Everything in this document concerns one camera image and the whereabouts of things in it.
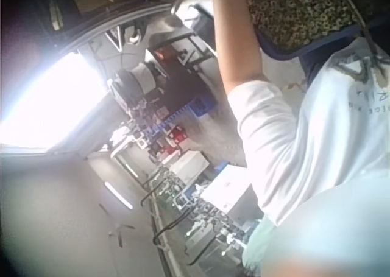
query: floor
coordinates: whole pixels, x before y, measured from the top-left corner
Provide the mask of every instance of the floor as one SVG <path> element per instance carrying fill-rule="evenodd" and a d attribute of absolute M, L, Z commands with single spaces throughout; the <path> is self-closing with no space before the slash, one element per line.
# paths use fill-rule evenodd
<path fill-rule="evenodd" d="M 200 118 L 195 118 L 190 111 L 185 111 L 177 119 L 177 123 L 184 126 L 190 138 L 182 144 L 182 147 L 203 151 L 213 164 L 227 160 L 232 164 L 246 166 L 242 143 L 236 131 L 236 121 L 227 103 L 217 62 L 206 61 L 201 64 L 201 68 L 205 73 L 202 78 L 212 90 L 218 105 Z M 263 69 L 267 78 L 282 90 L 293 112 L 298 114 L 305 93 L 304 74 L 298 59 L 280 62 L 263 55 Z M 160 203 L 158 206 L 161 207 L 161 218 L 165 225 L 179 214 L 170 205 Z M 235 276 L 236 264 L 228 256 L 221 255 L 221 250 L 216 248 L 217 243 L 205 252 L 196 265 L 192 267 L 186 265 L 204 246 L 200 244 L 200 247 L 191 251 L 189 256 L 186 255 L 184 235 L 191 228 L 191 223 L 186 221 L 166 233 L 182 275 L 185 277 Z"/>

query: blue container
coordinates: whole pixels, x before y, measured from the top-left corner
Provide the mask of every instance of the blue container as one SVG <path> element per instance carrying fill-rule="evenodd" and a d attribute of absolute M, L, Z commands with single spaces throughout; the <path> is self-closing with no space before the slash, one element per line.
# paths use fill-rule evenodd
<path fill-rule="evenodd" d="M 189 104 L 188 107 L 196 117 L 201 117 L 207 114 L 216 106 L 216 101 L 211 93 L 204 93 L 200 96 L 195 97 Z"/>
<path fill-rule="evenodd" d="M 204 15 L 207 15 L 209 18 L 213 19 L 207 12 L 202 10 L 200 7 L 196 7 L 199 11 L 202 11 Z M 368 28 L 373 28 L 376 26 L 380 26 L 383 24 L 390 23 L 390 12 L 384 14 L 383 16 L 379 16 L 378 18 L 373 19 L 369 23 L 367 23 Z M 358 24 L 353 26 L 346 27 L 345 29 L 340 30 L 339 32 L 331 33 L 330 35 L 319 38 L 318 40 L 312 41 L 310 44 L 303 46 L 298 49 L 286 50 L 280 48 L 278 45 L 274 44 L 270 38 L 268 38 L 265 34 L 263 34 L 260 30 L 255 29 L 256 36 L 260 47 L 263 52 L 270 56 L 271 58 L 278 61 L 285 61 L 296 58 L 301 55 L 305 55 L 321 46 L 332 43 L 336 40 L 345 37 L 351 37 L 352 35 L 356 35 L 361 32 L 361 28 Z"/>

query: white t-shirt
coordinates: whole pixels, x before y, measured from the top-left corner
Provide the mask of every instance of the white t-shirt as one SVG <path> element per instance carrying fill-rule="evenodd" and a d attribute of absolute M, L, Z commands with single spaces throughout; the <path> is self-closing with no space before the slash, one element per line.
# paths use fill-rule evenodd
<path fill-rule="evenodd" d="M 321 276 L 390 276 L 389 191 L 388 178 L 367 177 L 309 199 L 275 230 L 257 274 L 295 263 L 331 270 Z"/>
<path fill-rule="evenodd" d="M 277 226 L 327 189 L 363 175 L 390 178 L 390 58 L 379 51 L 381 80 L 365 39 L 335 53 L 306 93 L 298 120 L 269 82 L 248 82 L 229 94 L 259 207 Z"/>

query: metal bar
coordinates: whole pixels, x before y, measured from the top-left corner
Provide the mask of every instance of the metal bar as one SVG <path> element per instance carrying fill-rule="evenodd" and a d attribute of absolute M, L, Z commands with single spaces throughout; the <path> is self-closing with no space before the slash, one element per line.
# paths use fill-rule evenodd
<path fill-rule="evenodd" d="M 116 27 L 116 34 L 118 37 L 116 38 L 112 33 L 111 30 L 108 30 L 105 32 L 105 36 L 108 38 L 109 41 L 114 45 L 114 47 L 118 50 L 118 52 L 123 51 L 123 45 L 124 45 L 124 28 L 123 25 Z"/>
<path fill-rule="evenodd" d="M 158 216 L 156 214 L 154 214 L 153 212 L 149 212 L 148 213 L 150 214 L 150 216 L 152 216 L 155 220 L 158 220 L 160 218 L 158 218 Z"/>
<path fill-rule="evenodd" d="M 186 65 L 188 60 L 191 59 L 191 57 L 195 54 L 195 50 L 192 50 L 190 53 L 187 53 L 186 57 L 182 60 L 180 57 L 177 57 L 179 62 L 181 62 L 182 65 Z"/>
<path fill-rule="evenodd" d="M 202 50 L 198 45 L 197 43 L 194 42 L 194 40 L 191 38 L 191 37 L 188 37 L 188 39 L 190 40 L 191 44 L 193 44 L 193 46 L 202 54 L 202 55 L 206 55 L 207 52 L 210 52 L 210 50 L 206 47 L 206 50 Z"/>
<path fill-rule="evenodd" d="M 127 169 L 126 165 L 118 158 L 118 157 L 115 157 L 115 159 L 118 161 L 118 163 L 120 165 L 122 165 L 122 167 L 131 175 L 130 171 Z M 132 175 L 132 178 L 142 187 L 142 183 L 139 181 L 139 179 L 137 179 L 136 177 L 134 177 L 134 175 Z"/>
<path fill-rule="evenodd" d="M 195 61 L 189 62 L 188 65 L 190 67 L 194 67 L 196 65 L 199 65 L 199 64 L 203 63 L 204 61 L 206 61 L 206 60 L 208 60 L 210 58 L 214 58 L 214 56 L 204 55 L 203 57 L 201 57 L 199 59 L 196 59 Z"/>
<path fill-rule="evenodd" d="M 140 201 L 140 205 L 141 207 L 144 206 L 144 202 L 147 198 L 149 198 L 168 178 L 164 178 L 163 180 L 161 180 L 161 182 L 159 182 L 159 184 L 154 187 L 149 193 L 147 193 L 147 195 Z"/>
<path fill-rule="evenodd" d="M 151 210 L 154 210 L 154 212 L 155 212 L 158 216 L 160 215 L 160 212 L 159 212 L 159 210 L 158 210 L 158 206 L 156 205 L 156 202 L 155 202 L 155 201 L 154 201 L 154 203 L 152 203 L 152 200 L 149 200 L 149 206 L 150 206 L 150 209 L 151 209 Z M 158 224 L 159 227 L 163 227 L 163 222 L 161 221 L 161 219 L 157 221 L 157 224 Z M 162 239 L 163 239 L 163 241 L 164 241 L 165 246 L 168 247 L 168 248 L 170 248 L 171 246 L 170 246 L 169 243 L 168 243 L 168 240 L 167 240 L 167 238 L 166 238 L 166 235 L 163 233 L 161 236 L 162 236 Z M 174 272 L 174 276 L 175 276 L 175 277 L 183 277 L 184 275 L 183 275 L 183 273 L 182 273 L 182 271 L 181 271 L 181 269 L 180 269 L 180 265 L 179 265 L 179 263 L 177 262 L 177 260 L 176 260 L 176 258 L 175 258 L 175 256 L 174 256 L 174 254 L 173 254 L 173 252 L 172 252 L 172 250 L 169 250 L 168 252 L 166 252 L 166 255 L 167 255 L 167 257 L 168 257 L 169 260 L 170 260 L 171 266 L 169 266 L 169 268 L 172 268 L 172 271 Z"/>
<path fill-rule="evenodd" d="M 156 247 L 162 249 L 163 251 L 169 251 L 169 248 L 164 247 L 164 246 L 162 246 L 162 245 L 156 245 Z"/>
<path fill-rule="evenodd" d="M 208 257 L 210 257 L 213 253 L 215 253 L 219 248 L 221 247 L 221 244 L 218 244 L 214 250 L 212 250 L 211 252 L 209 252 L 206 256 L 205 256 L 205 259 L 207 259 Z"/>
<path fill-rule="evenodd" d="M 154 233 L 157 233 L 157 226 L 156 222 L 153 217 L 151 217 L 151 222 L 152 222 L 152 230 Z M 168 260 L 165 257 L 164 250 L 161 248 L 157 248 L 158 251 L 158 256 L 160 257 L 161 265 L 163 267 L 163 271 L 165 274 L 165 277 L 172 277 L 172 272 L 171 269 L 169 268 Z"/>
<path fill-rule="evenodd" d="M 193 212 L 195 207 L 187 208 L 178 218 L 173 220 L 170 224 L 166 225 L 162 230 L 160 230 L 154 237 L 153 237 L 153 244 L 158 245 L 158 237 L 161 236 L 165 231 L 171 230 L 175 228 L 181 221 L 187 218 Z"/>
<path fill-rule="evenodd" d="M 158 173 L 160 173 L 159 170 L 157 170 L 156 172 L 153 172 L 153 173 L 149 176 L 149 179 L 147 179 L 147 181 L 145 181 L 145 182 L 142 184 L 142 188 L 144 188 L 145 185 L 149 184 L 152 180 L 154 180 L 155 177 L 158 175 Z"/>
<path fill-rule="evenodd" d="M 122 12 L 116 14 L 116 16 L 113 16 L 114 14 L 112 13 L 101 13 L 99 16 L 88 21 L 91 25 L 86 25 L 85 28 L 81 30 L 75 29 L 75 31 L 78 30 L 79 32 L 75 33 L 73 35 L 73 40 L 61 49 L 60 55 L 66 55 L 67 53 L 76 50 L 80 45 L 87 43 L 90 39 L 96 38 L 100 34 L 120 24 L 158 13 L 169 13 L 171 6 L 171 1 L 162 1 L 158 4 L 141 5 L 140 7 L 142 8 L 138 6 L 127 9 L 126 11 L 123 10 Z"/>
<path fill-rule="evenodd" d="M 186 34 L 184 34 L 184 35 L 179 35 L 179 36 L 174 37 L 174 38 L 171 38 L 171 39 L 169 39 L 169 40 L 166 40 L 166 41 L 162 41 L 162 42 L 160 42 L 160 43 L 157 43 L 157 44 L 155 44 L 154 46 L 149 47 L 148 50 L 150 50 L 150 51 L 152 52 L 152 51 L 155 51 L 155 50 L 157 50 L 157 49 L 159 49 L 159 48 L 161 48 L 161 47 L 163 47 L 163 46 L 166 46 L 167 44 L 173 44 L 173 43 L 175 43 L 176 41 L 184 40 L 185 38 L 189 38 L 189 37 L 191 37 L 191 36 L 193 36 L 193 35 L 194 35 L 194 33 L 192 33 L 192 32 L 186 33 Z"/>
<path fill-rule="evenodd" d="M 209 246 L 216 240 L 217 236 L 213 237 L 207 244 L 206 246 L 200 251 L 200 253 L 195 257 L 195 259 L 188 263 L 187 266 L 192 266 L 195 265 L 195 263 L 200 259 L 200 257 L 205 253 L 205 251 L 209 248 Z"/>

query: person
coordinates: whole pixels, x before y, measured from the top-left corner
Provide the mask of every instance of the person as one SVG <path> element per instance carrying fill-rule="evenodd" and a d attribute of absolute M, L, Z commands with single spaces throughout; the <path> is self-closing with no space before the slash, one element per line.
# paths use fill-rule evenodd
<path fill-rule="evenodd" d="M 241 264 L 238 273 L 251 273 L 259 275 L 261 272 L 264 256 L 270 241 L 276 232 L 276 226 L 267 216 L 263 216 L 250 235 L 246 248 L 241 256 Z"/>
<path fill-rule="evenodd" d="M 383 49 L 373 52 L 359 37 L 301 57 L 310 87 L 295 118 L 264 75 L 246 0 L 213 0 L 213 10 L 222 81 L 258 205 L 276 231 L 326 190 L 389 178 L 390 58 Z M 387 49 L 388 36 L 381 39 Z"/>

